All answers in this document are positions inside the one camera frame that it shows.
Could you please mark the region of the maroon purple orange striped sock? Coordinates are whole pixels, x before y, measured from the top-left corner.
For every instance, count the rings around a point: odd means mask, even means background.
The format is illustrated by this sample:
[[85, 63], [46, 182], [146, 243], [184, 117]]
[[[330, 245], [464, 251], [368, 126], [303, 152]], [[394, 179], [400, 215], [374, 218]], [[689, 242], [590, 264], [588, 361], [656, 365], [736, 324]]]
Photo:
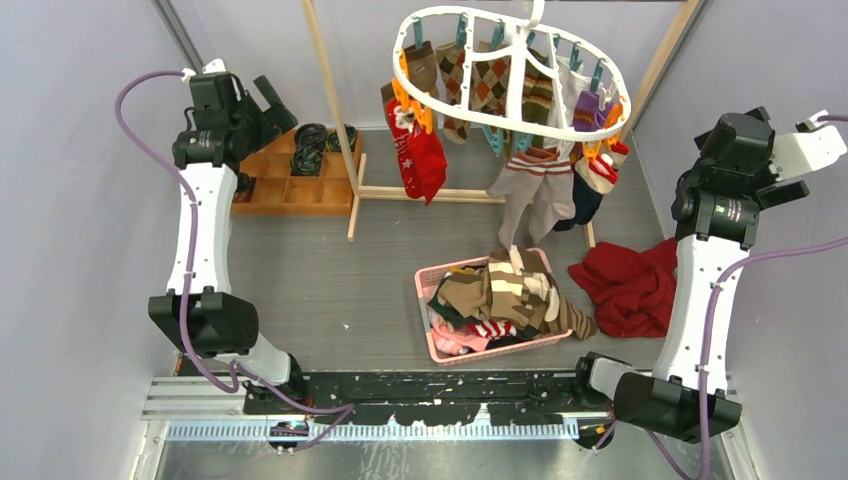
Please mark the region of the maroon purple orange striped sock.
[[577, 132], [594, 132], [604, 127], [610, 111], [617, 103], [606, 101], [597, 92], [583, 90], [574, 107], [572, 126]]

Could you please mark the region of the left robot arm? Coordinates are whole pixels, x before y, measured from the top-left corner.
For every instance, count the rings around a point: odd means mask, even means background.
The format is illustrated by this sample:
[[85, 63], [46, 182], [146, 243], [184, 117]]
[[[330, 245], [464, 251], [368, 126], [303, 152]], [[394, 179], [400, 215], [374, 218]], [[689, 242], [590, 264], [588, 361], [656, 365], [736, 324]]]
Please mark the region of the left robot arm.
[[267, 389], [280, 412], [296, 413], [307, 398], [301, 368], [260, 333], [256, 307], [233, 294], [227, 257], [240, 163], [284, 127], [226, 70], [175, 75], [192, 103], [172, 159], [156, 160], [181, 192], [177, 250], [166, 291], [149, 299], [148, 314], [213, 385], [235, 393], [242, 374]]

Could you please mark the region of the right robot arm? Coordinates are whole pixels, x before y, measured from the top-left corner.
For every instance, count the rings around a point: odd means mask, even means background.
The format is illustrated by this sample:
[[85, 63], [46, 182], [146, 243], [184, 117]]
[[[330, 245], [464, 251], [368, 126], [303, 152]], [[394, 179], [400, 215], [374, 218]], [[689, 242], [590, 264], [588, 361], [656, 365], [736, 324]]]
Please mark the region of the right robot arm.
[[584, 410], [609, 408], [622, 422], [688, 443], [734, 428], [742, 407], [727, 395], [724, 353], [738, 276], [766, 209], [807, 196], [823, 129], [789, 134], [766, 111], [722, 115], [694, 140], [698, 156], [676, 184], [676, 289], [669, 330], [650, 372], [591, 352], [581, 357], [571, 397]]

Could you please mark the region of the grey beige sock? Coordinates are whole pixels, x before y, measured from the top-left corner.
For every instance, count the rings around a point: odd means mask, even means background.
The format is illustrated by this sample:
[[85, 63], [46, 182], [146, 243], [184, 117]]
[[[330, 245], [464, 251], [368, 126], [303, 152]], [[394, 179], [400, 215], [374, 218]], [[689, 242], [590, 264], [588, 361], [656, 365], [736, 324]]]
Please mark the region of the grey beige sock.
[[486, 190], [489, 197], [503, 197], [505, 210], [498, 239], [504, 247], [514, 244], [521, 216], [539, 188], [546, 169], [557, 160], [551, 149], [529, 148], [516, 153]]

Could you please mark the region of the white plastic clip hanger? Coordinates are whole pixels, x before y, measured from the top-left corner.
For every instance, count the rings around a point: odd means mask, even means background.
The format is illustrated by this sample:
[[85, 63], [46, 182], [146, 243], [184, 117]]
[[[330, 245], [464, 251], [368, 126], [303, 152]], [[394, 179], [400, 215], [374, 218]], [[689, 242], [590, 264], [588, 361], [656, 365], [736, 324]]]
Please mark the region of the white plastic clip hanger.
[[[597, 144], [602, 140], [612, 138], [620, 133], [634, 112], [630, 94], [626, 88], [623, 76], [617, 65], [608, 58], [602, 50], [589, 41], [564, 30], [544, 25], [541, 18], [544, 3], [535, 1], [531, 8], [531, 16], [527, 19], [501, 15], [486, 10], [456, 5], [434, 6], [417, 10], [407, 16], [400, 24], [397, 38], [391, 54], [394, 79], [392, 88], [395, 98], [400, 102], [404, 112], [411, 112], [427, 133], [435, 129], [434, 114], [468, 121], [473, 124], [488, 125], [500, 131], [512, 131], [529, 135], [537, 135], [557, 140]], [[464, 61], [460, 67], [462, 79], [460, 82], [460, 100], [451, 105], [429, 95], [425, 90], [416, 87], [410, 80], [408, 56], [405, 53], [405, 37], [414, 30], [414, 24], [429, 17], [453, 15], [459, 19], [462, 26], [462, 44]], [[474, 24], [478, 20], [490, 21], [504, 30], [506, 46], [489, 52], [477, 52], [473, 49]], [[622, 112], [613, 118], [613, 123], [594, 132], [580, 132], [567, 124], [567, 108], [562, 97], [563, 83], [557, 62], [548, 65], [535, 58], [530, 52], [529, 40], [543, 36], [548, 41], [551, 50], [556, 49], [557, 42], [565, 40], [596, 57], [600, 66], [611, 75], [613, 85], [609, 91], [622, 107]], [[477, 111], [471, 106], [471, 82], [474, 66], [484, 61], [509, 61], [510, 76], [506, 87], [505, 112], [501, 115]], [[526, 65], [531, 64], [543, 76], [553, 82], [553, 111], [557, 123], [554, 126], [526, 121], [522, 114], [522, 96], [524, 93], [524, 77]]]

